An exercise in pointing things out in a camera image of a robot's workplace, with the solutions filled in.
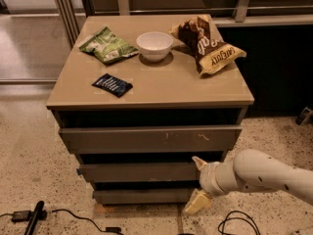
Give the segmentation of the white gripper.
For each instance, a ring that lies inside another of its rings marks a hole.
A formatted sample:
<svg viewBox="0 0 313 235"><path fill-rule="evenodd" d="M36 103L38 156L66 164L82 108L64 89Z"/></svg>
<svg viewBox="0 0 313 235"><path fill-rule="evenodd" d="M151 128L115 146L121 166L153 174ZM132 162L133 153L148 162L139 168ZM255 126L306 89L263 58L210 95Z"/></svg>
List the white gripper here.
<svg viewBox="0 0 313 235"><path fill-rule="evenodd" d="M209 195L222 196L240 189L240 179L236 176L232 162L207 163L197 156L192 156L192 160L201 172L202 190L195 189L193 191L183 213L195 214L204 208L210 208L211 197Z"/></svg>

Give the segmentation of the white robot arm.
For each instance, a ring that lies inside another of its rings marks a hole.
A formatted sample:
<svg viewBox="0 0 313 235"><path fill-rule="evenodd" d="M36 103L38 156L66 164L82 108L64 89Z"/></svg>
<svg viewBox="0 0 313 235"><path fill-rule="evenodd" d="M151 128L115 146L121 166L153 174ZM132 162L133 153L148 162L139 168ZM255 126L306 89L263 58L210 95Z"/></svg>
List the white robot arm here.
<svg viewBox="0 0 313 235"><path fill-rule="evenodd" d="M200 189L195 189L184 213L195 214L211 206L211 199L230 192L285 191L313 204L313 171L284 164L258 150L246 149L229 162L208 163L193 156L200 172Z"/></svg>

